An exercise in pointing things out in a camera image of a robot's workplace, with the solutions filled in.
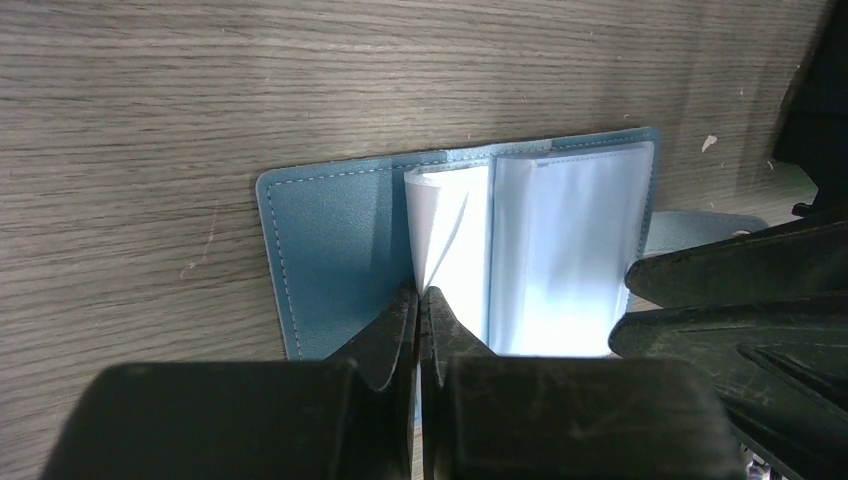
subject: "white page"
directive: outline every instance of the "white page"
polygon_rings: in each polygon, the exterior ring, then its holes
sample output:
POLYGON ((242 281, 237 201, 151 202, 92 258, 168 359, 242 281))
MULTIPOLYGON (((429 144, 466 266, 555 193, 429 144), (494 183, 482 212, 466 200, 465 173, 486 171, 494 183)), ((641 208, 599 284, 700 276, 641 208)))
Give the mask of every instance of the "white page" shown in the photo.
POLYGON ((438 287, 460 323, 486 341, 489 271, 488 162, 420 167, 404 175, 419 294, 438 287))

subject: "blue leather cover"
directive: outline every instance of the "blue leather cover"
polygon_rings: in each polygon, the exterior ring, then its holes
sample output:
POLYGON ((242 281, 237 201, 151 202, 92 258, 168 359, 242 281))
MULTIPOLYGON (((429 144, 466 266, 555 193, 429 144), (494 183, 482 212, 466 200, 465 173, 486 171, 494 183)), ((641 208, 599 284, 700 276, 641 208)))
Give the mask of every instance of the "blue leather cover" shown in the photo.
MULTIPOLYGON (((403 173, 419 165, 654 143, 652 128, 282 168, 256 184, 290 359, 322 359, 413 281, 403 173)), ((646 208, 650 213, 652 194, 646 208)), ((647 225, 642 237, 647 236, 647 225)))

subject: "black plastic part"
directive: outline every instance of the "black plastic part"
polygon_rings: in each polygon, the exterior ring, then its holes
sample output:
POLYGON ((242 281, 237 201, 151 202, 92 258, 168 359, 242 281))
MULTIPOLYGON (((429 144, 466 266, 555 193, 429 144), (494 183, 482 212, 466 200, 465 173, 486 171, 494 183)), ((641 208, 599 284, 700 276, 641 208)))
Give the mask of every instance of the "black plastic part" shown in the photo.
POLYGON ((431 287, 421 300, 421 424, 424 478, 435 476, 436 464, 450 464, 455 423, 448 417, 451 399, 445 392, 448 359, 495 354, 456 319, 441 290, 431 287))
POLYGON ((741 479, 683 363, 497 357, 438 289, 421 309, 425 479, 741 479))
POLYGON ((610 346, 697 366, 739 440, 783 475, 848 478, 848 293, 631 313, 610 346))
POLYGON ((835 2, 802 83, 792 95, 774 158, 799 165, 819 191, 812 205, 792 213, 814 215, 848 207, 848 1, 835 2))
POLYGON ((848 209, 639 260, 630 291, 663 307, 749 303, 848 289, 848 209))
POLYGON ((438 289, 418 305, 402 287, 323 362, 111 368, 43 478, 408 479, 419 338, 427 479, 744 478, 684 364, 497 357, 438 289))
POLYGON ((89 386, 44 479, 408 479, 418 297, 323 362, 137 364, 89 386))

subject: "clear plastic pocket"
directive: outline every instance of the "clear plastic pocket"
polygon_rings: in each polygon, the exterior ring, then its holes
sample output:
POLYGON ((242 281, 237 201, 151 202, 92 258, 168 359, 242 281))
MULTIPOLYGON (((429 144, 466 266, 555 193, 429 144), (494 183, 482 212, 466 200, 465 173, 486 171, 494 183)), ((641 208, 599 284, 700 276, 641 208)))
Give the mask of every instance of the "clear plastic pocket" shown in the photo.
POLYGON ((500 156, 405 175, 418 289, 496 353, 602 356, 642 240, 653 144, 500 156))

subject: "wood grain surface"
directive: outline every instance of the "wood grain surface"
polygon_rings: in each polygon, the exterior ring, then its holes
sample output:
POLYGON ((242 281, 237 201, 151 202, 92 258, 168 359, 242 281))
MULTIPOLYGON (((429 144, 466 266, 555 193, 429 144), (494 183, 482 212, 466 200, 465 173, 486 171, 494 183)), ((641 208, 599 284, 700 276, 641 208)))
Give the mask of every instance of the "wood grain surface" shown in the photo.
POLYGON ((273 167, 656 126, 657 208, 788 220, 814 189, 769 145, 826 12, 2 2, 0 477, 38 475, 109 364, 284 356, 253 195, 273 167))

